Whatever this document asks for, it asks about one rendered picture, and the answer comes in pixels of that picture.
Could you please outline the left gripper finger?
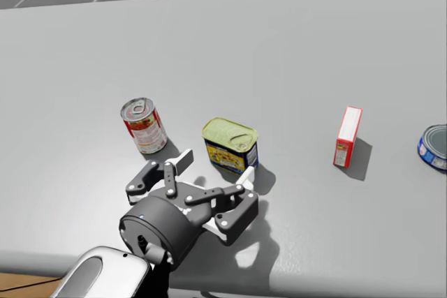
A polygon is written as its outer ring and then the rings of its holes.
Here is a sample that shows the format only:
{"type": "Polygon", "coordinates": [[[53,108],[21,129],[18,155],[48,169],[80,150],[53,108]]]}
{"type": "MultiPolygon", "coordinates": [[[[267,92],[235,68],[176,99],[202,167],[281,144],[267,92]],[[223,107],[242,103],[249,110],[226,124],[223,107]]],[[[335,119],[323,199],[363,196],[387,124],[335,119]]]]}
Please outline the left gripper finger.
{"type": "Polygon", "coordinates": [[[235,184],[225,188],[199,188],[184,198],[191,214],[200,210],[199,223],[226,246],[233,244],[258,215],[254,167],[248,167],[235,184]]]}
{"type": "Polygon", "coordinates": [[[126,186],[125,191],[128,201],[139,201],[148,195],[159,181],[164,182],[165,195],[168,199],[176,198],[176,177],[180,176],[192,162],[192,149],[186,149],[177,158],[169,158],[164,162],[149,160],[126,186]]]}

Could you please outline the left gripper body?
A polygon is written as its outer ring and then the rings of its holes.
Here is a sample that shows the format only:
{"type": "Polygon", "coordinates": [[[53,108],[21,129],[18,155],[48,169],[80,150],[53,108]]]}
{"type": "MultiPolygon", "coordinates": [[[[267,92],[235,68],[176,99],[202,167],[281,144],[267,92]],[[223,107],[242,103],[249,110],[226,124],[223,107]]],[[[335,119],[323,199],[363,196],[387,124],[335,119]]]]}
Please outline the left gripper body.
{"type": "Polygon", "coordinates": [[[219,207],[227,188],[179,182],[168,192],[132,181],[126,194],[131,208],[120,219],[120,235],[133,254],[155,266],[167,264],[175,271],[204,232],[229,245],[228,236],[216,224],[221,212],[229,209],[228,204],[219,207]]]}

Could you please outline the red and white can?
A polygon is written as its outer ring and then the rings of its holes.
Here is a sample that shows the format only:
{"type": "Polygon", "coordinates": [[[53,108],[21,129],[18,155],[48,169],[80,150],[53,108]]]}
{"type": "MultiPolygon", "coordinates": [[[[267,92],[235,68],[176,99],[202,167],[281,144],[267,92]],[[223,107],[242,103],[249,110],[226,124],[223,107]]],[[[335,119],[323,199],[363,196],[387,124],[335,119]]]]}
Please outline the red and white can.
{"type": "Polygon", "coordinates": [[[120,114],[140,153],[154,154],[165,147],[168,136],[151,99],[134,98],[123,105],[120,114]]]}

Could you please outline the green and blue rectangular can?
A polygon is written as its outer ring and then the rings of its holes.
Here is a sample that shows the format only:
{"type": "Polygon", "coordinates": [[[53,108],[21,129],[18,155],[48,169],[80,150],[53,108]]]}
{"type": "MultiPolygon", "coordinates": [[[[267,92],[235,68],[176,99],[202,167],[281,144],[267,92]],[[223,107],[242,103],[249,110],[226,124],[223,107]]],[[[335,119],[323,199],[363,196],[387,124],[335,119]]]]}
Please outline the green and blue rectangular can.
{"type": "Polygon", "coordinates": [[[209,120],[202,129],[210,162],[224,170],[242,174],[258,167],[258,132],[221,117],[209,120]]]}

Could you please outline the blue flat can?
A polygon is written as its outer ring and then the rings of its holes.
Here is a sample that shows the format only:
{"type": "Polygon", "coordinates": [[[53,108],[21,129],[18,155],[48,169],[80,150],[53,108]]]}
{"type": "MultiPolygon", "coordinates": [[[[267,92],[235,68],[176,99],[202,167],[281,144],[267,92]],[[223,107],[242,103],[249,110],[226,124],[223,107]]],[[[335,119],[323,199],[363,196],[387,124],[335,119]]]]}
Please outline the blue flat can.
{"type": "Polygon", "coordinates": [[[435,170],[447,174],[447,124],[432,125],[423,132],[418,155],[435,170]]]}

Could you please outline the red and white carton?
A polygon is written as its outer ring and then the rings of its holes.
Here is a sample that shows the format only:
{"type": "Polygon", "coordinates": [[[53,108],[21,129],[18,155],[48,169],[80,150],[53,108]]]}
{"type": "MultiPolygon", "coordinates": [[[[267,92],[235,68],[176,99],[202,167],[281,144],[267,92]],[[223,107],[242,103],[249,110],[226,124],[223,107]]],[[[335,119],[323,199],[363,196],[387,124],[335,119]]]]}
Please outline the red and white carton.
{"type": "Polygon", "coordinates": [[[356,143],[362,108],[347,106],[337,135],[333,165],[348,168],[356,143]]]}

